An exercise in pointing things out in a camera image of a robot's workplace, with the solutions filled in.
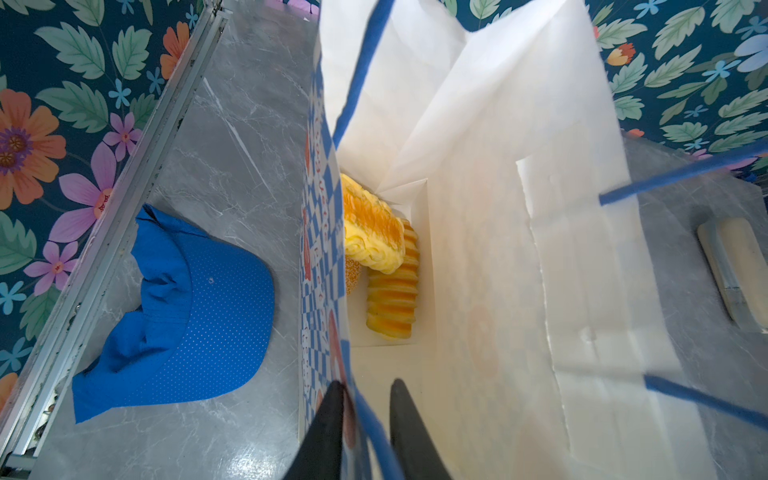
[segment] gray marble surface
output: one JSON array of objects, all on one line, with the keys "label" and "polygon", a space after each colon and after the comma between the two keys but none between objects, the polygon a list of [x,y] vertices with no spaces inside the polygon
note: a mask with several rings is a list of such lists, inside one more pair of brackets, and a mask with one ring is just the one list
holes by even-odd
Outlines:
[{"label": "gray marble surface", "polygon": [[[237,4],[149,200],[270,267],[276,314],[263,364],[225,396],[112,409],[80,425],[67,391],[33,480],[280,478],[293,459],[300,192],[317,24],[305,12],[265,2]],[[126,240],[81,368],[141,302],[132,243]]]},{"label": "gray marble surface", "polygon": [[[633,180],[689,160],[645,140],[624,142]],[[641,194],[641,222],[667,330],[690,386],[768,412],[768,335],[731,321],[696,228],[714,217],[745,217],[768,257],[768,216],[760,189],[723,171]],[[699,408],[720,480],[766,478],[768,432]]]}]

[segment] swirl bread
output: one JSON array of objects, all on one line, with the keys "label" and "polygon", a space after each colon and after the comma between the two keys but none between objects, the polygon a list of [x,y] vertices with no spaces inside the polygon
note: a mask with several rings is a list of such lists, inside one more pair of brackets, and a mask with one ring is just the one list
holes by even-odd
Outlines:
[{"label": "swirl bread", "polygon": [[352,260],[392,273],[406,254],[402,222],[389,205],[342,174],[344,250]]},{"label": "swirl bread", "polygon": [[374,332],[398,339],[411,337],[415,322],[416,295],[419,293],[419,236],[411,223],[403,220],[406,254],[402,265],[392,274],[370,271],[368,275],[368,319]]},{"label": "swirl bread", "polygon": [[344,257],[346,263],[344,265],[344,276],[346,278],[346,294],[349,295],[352,290],[355,289],[357,286],[358,281],[360,280],[360,272],[362,271],[362,265],[360,265],[359,262],[356,262],[355,260],[352,260],[349,258],[349,256]]}]

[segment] orange flower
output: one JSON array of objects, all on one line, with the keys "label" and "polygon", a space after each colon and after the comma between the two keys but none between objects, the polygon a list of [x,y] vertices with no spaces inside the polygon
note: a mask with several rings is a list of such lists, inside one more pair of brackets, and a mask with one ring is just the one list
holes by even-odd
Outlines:
[{"label": "orange flower", "polygon": [[624,45],[619,45],[617,48],[614,48],[611,54],[608,55],[608,60],[606,61],[609,65],[619,67],[631,62],[634,54],[634,46],[631,43],[625,43]]},{"label": "orange flower", "polygon": [[9,373],[0,379],[0,409],[5,406],[5,403],[11,397],[13,387],[16,385],[18,375],[15,373]]},{"label": "orange flower", "polygon": [[190,28],[186,23],[178,22],[176,30],[179,32],[178,37],[171,27],[168,27],[163,36],[163,46],[170,53],[170,55],[163,53],[160,56],[163,78],[166,80],[170,78],[170,74],[174,73],[176,64],[179,62],[179,58],[181,58],[181,54],[184,53],[184,48],[187,47],[187,42],[190,40]]},{"label": "orange flower", "polygon": [[48,135],[58,128],[58,119],[48,107],[37,107],[30,115],[29,95],[0,91],[0,210],[11,206],[13,193],[22,204],[43,196],[40,181],[52,182],[58,165],[51,158],[64,158],[67,142],[61,135]]}]

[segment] metal rail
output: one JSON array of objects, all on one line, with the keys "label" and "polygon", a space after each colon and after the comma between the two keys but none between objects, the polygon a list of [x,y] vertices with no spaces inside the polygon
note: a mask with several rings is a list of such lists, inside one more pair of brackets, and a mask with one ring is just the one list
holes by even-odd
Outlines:
[{"label": "metal rail", "polygon": [[[147,123],[131,163],[115,185],[113,197],[101,221],[91,233],[80,264],[70,276],[38,338],[28,367],[22,373],[17,396],[0,428],[5,467],[31,470],[45,429],[58,413],[57,391],[71,383],[83,347],[98,321],[101,301],[120,258],[131,241],[134,217],[149,196],[157,171],[184,119],[205,66],[231,16],[220,2],[207,6],[190,37],[179,65]],[[34,452],[28,450],[37,447]]]}]

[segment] pink flower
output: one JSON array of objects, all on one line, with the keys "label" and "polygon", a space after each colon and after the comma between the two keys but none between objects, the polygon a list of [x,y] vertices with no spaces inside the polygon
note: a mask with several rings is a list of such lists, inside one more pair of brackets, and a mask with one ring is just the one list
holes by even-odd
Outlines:
[{"label": "pink flower", "polygon": [[53,242],[46,242],[43,247],[43,257],[48,262],[34,262],[30,263],[27,268],[24,269],[24,273],[29,276],[41,276],[35,284],[35,296],[42,295],[47,292],[54,280],[56,280],[56,288],[63,290],[67,285],[69,275],[67,272],[74,270],[74,267],[78,264],[78,259],[70,260],[78,252],[78,243],[68,243],[64,247],[64,251],[61,255],[58,254],[58,245]]},{"label": "pink flower", "polygon": [[705,158],[709,158],[712,155],[707,153],[707,149],[706,148],[702,148],[701,150],[694,151],[690,156],[693,157],[694,160],[698,161],[698,160],[703,160]]},{"label": "pink flower", "polygon": [[[696,160],[696,161],[704,160],[705,158],[712,157],[711,154],[707,153],[707,149],[706,148],[702,148],[701,150],[694,151],[690,156],[693,157],[694,160]],[[745,158],[743,160],[740,160],[740,161],[736,162],[735,164],[728,165],[726,168],[728,170],[738,170],[740,168],[744,168],[747,165],[752,164],[755,160],[757,160],[757,157]]]},{"label": "pink flower", "polygon": [[102,142],[91,156],[91,169],[98,187],[80,174],[61,175],[58,178],[64,196],[73,202],[88,205],[88,208],[62,214],[51,229],[48,236],[50,240],[59,243],[73,242],[101,218],[112,195],[117,166],[114,153]]},{"label": "pink flower", "polygon": [[141,130],[134,129],[133,112],[125,116],[125,123],[120,120],[120,115],[117,114],[111,114],[109,119],[114,131],[108,132],[104,136],[104,143],[111,146],[117,145],[118,147],[114,149],[115,160],[122,161],[125,158],[126,149],[129,155],[132,155],[136,150],[134,142],[141,138]]}]

